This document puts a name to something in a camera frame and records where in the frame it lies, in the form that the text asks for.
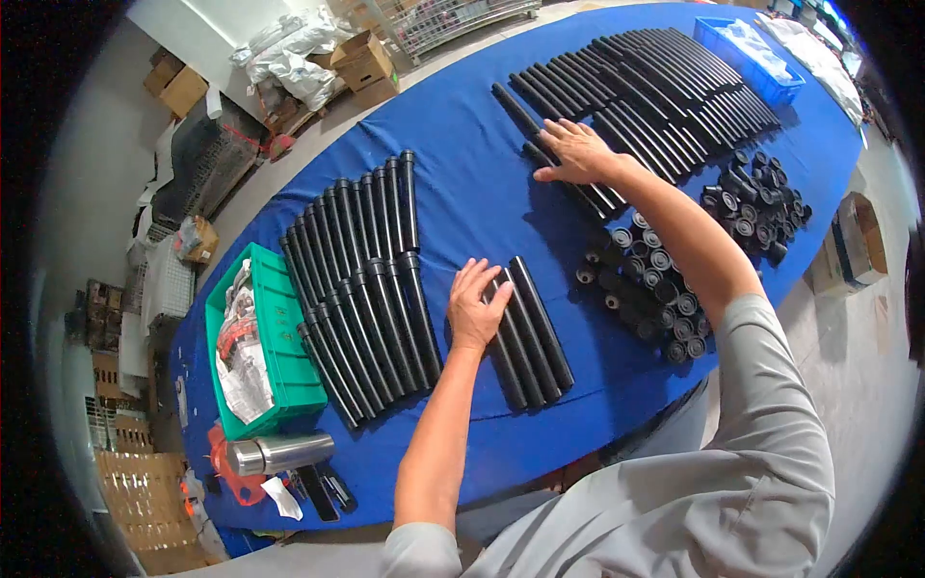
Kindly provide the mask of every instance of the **man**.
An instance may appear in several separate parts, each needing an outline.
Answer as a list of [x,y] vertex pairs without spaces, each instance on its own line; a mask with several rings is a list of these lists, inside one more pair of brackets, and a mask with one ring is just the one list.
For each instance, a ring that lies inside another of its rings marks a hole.
[[[545,121],[561,166],[540,181],[604,183],[659,234],[716,328],[721,415],[699,451],[627,460],[594,472],[507,527],[467,577],[797,576],[818,559],[832,519],[825,430],[755,269],[684,193],[591,128]],[[470,259],[456,274],[446,367],[401,461],[388,577],[462,572],[455,513],[475,371],[511,295],[484,305],[499,268]]]

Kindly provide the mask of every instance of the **shirt sleeve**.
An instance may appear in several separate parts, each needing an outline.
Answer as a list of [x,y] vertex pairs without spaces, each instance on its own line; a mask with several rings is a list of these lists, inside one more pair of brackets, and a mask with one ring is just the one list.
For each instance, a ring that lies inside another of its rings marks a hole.
[[708,448],[760,452],[786,483],[834,496],[828,438],[771,304],[755,294],[736,299],[716,341],[720,425]]
[[382,564],[385,578],[456,578],[463,572],[456,536],[428,522],[406,523],[392,530]]

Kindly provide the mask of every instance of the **table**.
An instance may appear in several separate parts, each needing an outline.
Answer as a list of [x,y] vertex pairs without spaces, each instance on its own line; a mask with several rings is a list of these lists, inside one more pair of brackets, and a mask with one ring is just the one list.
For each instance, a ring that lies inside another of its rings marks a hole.
[[[511,71],[575,50],[601,34],[674,26],[692,33],[695,16],[751,20],[754,10],[731,6],[656,4],[584,12],[524,32],[468,56],[414,85],[382,106],[297,175],[232,243],[204,284],[172,344],[172,379],[186,379],[189,426],[183,431],[196,473],[211,472],[206,432],[217,417],[205,347],[204,301],[231,261],[255,241],[279,251],[278,236],[305,203],[335,178],[357,178],[389,154],[417,152],[416,186],[421,231],[422,279],[438,345],[446,355],[449,328],[444,311],[453,275],[470,255],[507,263],[522,255],[556,326],[575,375],[558,403],[540,412],[511,415],[490,361],[475,383],[461,503],[527,482],[563,466],[643,424],[681,397],[717,362],[715,353],[672,369],[620,328],[602,294],[577,288],[574,269],[586,232],[577,209],[554,185],[535,183],[520,157],[524,137],[492,97],[492,82]],[[781,159],[791,185],[803,192],[815,215],[800,231],[777,270],[761,266],[772,303],[779,304],[806,270],[847,186],[861,147],[848,118],[810,74],[770,37],[777,54],[807,79],[793,108],[782,111],[784,130],[764,137],[761,149]],[[719,174],[716,166],[682,187],[699,195]],[[286,425],[285,432],[318,429],[337,445],[332,465],[359,501],[340,522],[322,524],[311,504],[300,522],[280,518],[265,499],[241,507],[229,491],[209,495],[205,507],[219,525],[242,528],[317,529],[391,520],[399,461],[426,399],[407,403],[388,419],[348,432],[333,408],[319,418]]]

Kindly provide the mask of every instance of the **newspaper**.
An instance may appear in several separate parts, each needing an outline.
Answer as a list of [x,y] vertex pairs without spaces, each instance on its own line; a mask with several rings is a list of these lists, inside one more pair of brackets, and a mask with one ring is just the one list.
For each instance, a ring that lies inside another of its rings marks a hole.
[[257,331],[250,259],[243,261],[225,293],[225,322],[218,330],[216,370],[225,403],[245,424],[273,407],[264,348]]

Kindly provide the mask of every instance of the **green plastic crate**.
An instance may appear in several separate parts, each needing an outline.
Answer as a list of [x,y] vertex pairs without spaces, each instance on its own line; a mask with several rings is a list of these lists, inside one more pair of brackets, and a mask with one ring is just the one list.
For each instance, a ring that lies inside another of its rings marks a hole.
[[[251,259],[253,299],[257,331],[264,348],[266,371],[274,405],[245,425],[225,404],[225,394],[216,370],[218,330],[225,320],[225,291],[234,283],[244,259]],[[275,433],[281,422],[294,415],[322,410],[327,394],[321,386],[315,364],[302,346],[296,329],[303,321],[283,258],[256,243],[238,255],[205,302],[205,337],[216,390],[218,413],[227,439],[245,439]]]

